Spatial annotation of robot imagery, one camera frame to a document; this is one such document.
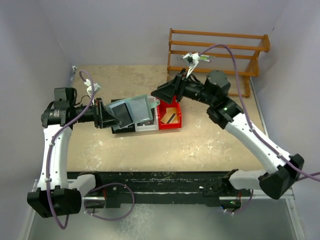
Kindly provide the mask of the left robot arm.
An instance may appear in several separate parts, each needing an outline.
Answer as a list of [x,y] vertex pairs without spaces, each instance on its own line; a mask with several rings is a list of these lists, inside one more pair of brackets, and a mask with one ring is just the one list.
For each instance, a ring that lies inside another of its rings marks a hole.
[[83,172],[68,182],[68,148],[73,126],[92,122],[97,129],[110,128],[119,120],[107,111],[101,98],[90,105],[77,105],[77,90],[56,88],[54,101],[41,115],[44,134],[43,163],[36,190],[27,194],[27,203],[42,217],[69,216],[80,212],[82,198],[102,185],[96,171]]

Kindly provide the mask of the dark grey card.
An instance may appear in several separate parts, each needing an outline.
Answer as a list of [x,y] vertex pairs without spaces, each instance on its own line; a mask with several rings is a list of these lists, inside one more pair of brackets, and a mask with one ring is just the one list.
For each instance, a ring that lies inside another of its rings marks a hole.
[[119,120],[118,127],[120,129],[126,128],[133,123],[133,119],[125,102],[117,103],[113,105],[111,109]]

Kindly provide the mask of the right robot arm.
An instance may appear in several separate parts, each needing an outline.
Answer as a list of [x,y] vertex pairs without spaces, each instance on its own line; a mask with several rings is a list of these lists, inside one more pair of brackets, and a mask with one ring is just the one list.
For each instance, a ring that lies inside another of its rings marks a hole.
[[210,120],[237,138],[262,164],[263,170],[233,169],[222,178],[224,191],[261,190],[278,200],[300,177],[304,165],[301,155],[292,155],[272,142],[246,118],[242,109],[229,96],[227,75],[211,71],[204,83],[183,69],[174,79],[157,87],[151,96],[171,104],[183,97],[208,105]]

